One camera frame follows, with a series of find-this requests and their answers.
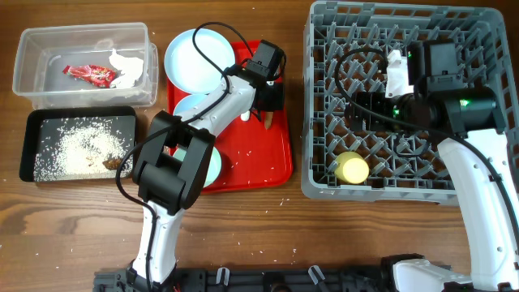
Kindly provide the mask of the mint green bowl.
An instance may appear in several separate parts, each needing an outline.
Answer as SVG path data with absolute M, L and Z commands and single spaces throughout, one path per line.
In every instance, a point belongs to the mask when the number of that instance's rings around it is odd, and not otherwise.
M 184 149 L 176 148 L 175 151 L 173 152 L 173 158 L 175 158 L 179 161 L 183 161 L 186 156 L 186 153 L 187 152 Z M 212 155 L 211 155 L 211 159 L 210 159 L 210 163 L 209 163 L 209 167 L 208 167 L 208 173 L 207 173 L 207 176 L 205 179 L 204 187 L 210 186 L 217 180 L 217 178 L 219 177 L 220 172 L 221 172 L 221 167 L 222 167 L 221 155 L 218 152 L 217 148 L 214 147 L 212 149 Z

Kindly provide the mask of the white napkin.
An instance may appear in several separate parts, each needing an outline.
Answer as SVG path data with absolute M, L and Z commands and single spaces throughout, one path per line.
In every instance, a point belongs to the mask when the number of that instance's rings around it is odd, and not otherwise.
M 137 57 L 123 57 L 112 49 L 109 63 L 118 72 L 110 83 L 110 88 L 132 88 L 144 72 L 144 60 Z

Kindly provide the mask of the light blue bowl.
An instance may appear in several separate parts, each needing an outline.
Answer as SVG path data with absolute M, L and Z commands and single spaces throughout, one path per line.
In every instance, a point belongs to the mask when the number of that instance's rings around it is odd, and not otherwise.
M 200 102 L 205 100 L 208 96 L 205 94 L 191 94 L 181 99 L 174 107 L 173 115 L 189 110 L 197 106 Z

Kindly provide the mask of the white rice pile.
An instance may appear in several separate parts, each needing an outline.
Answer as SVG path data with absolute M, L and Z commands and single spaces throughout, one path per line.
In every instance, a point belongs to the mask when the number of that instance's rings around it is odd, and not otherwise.
M 40 125 L 36 182 L 114 178 L 102 162 L 122 158 L 135 144 L 133 115 L 45 119 Z

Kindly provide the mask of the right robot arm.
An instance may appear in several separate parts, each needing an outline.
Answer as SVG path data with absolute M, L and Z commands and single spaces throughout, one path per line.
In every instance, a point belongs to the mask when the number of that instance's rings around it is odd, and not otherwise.
M 337 88 L 360 118 L 393 130 L 425 131 L 437 145 L 457 193 L 470 246 L 470 275 L 431 264 L 420 255 L 385 259 L 393 291 L 516 291 L 518 197 L 508 166 L 505 121 L 489 87 L 467 88 L 452 40 L 414 42 L 407 48 L 414 91 L 377 106 Z

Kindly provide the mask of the red snack wrapper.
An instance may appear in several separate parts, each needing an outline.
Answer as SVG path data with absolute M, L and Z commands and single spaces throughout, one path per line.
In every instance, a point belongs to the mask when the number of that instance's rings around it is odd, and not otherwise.
M 66 66 L 62 73 L 72 78 L 86 81 L 98 88 L 109 88 L 118 74 L 116 71 L 98 65 Z

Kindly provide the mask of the brown carrot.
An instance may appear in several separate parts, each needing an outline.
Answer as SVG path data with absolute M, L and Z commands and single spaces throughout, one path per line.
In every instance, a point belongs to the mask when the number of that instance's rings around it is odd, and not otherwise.
M 264 127 L 266 130 L 268 130 L 272 127 L 272 120 L 273 120 L 273 112 L 272 111 L 266 112 L 265 119 L 264 119 Z

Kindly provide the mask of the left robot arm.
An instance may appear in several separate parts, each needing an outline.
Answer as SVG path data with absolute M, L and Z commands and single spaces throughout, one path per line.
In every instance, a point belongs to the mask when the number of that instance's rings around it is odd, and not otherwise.
M 164 111 L 152 120 L 148 137 L 127 155 L 137 154 L 133 200 L 144 211 L 139 253 L 127 269 L 136 291 L 171 291 L 182 219 L 198 199 L 220 133 L 248 110 L 283 107 L 273 92 L 286 62 L 285 52 L 261 41 L 251 58 L 221 71 L 221 83 L 198 105 L 176 115 Z

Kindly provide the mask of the brown food scrap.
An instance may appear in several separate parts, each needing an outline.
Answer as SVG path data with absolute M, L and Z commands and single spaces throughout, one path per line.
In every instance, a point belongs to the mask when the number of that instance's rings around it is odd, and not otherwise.
M 102 162 L 108 170 L 116 170 L 122 164 L 122 158 L 113 158 Z

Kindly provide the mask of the yellow plastic cup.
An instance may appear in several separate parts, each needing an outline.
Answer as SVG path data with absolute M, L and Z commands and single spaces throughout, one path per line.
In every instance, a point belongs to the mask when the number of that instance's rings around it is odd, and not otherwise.
M 352 184 L 363 183 L 369 176 L 370 168 L 356 152 L 343 152 L 335 159 L 334 174 L 341 181 Z

